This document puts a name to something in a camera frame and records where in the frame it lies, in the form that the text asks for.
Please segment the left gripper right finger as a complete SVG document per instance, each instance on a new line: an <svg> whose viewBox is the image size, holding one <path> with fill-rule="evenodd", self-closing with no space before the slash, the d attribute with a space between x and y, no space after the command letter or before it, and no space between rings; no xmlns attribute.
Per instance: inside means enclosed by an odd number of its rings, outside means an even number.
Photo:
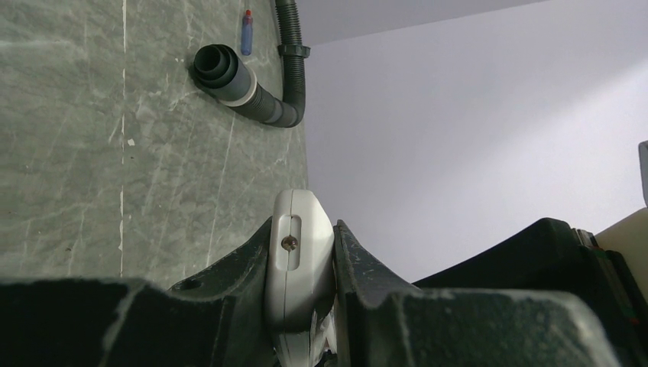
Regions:
<svg viewBox="0 0 648 367"><path fill-rule="evenodd" d="M339 366L619 366L595 313L573 294L420 289L334 228Z"/></svg>

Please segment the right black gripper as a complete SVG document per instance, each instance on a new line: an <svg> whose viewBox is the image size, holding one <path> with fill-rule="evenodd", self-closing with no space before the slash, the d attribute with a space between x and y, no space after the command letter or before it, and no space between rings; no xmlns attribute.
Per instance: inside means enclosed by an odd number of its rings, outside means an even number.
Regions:
<svg viewBox="0 0 648 367"><path fill-rule="evenodd" d="M647 365L647 304L620 252L564 221L542 218L466 261L420 279L419 288L564 291L597 314L622 366Z"/></svg>

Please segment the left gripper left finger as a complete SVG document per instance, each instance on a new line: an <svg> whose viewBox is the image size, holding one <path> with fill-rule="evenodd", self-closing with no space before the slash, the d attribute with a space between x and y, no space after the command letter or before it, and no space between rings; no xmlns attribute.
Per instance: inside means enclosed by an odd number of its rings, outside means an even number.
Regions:
<svg viewBox="0 0 648 367"><path fill-rule="evenodd" d="M140 278L3 278L3 366L271 366L271 223L169 289Z"/></svg>

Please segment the white remote control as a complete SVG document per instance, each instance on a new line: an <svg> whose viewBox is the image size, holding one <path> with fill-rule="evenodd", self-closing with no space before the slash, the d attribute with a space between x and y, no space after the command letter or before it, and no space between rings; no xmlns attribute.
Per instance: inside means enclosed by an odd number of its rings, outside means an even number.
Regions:
<svg viewBox="0 0 648 367"><path fill-rule="evenodd" d="M282 366L315 366L337 350L334 231L309 190L280 192L271 218L264 319Z"/></svg>

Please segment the blue red pen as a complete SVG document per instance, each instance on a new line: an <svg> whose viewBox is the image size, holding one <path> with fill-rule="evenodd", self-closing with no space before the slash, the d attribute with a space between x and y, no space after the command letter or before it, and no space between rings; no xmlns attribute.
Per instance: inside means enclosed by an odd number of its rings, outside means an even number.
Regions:
<svg viewBox="0 0 648 367"><path fill-rule="evenodd" d="M250 9L245 11L241 20L241 43L240 52L244 56L250 56L253 49L253 17Z"/></svg>

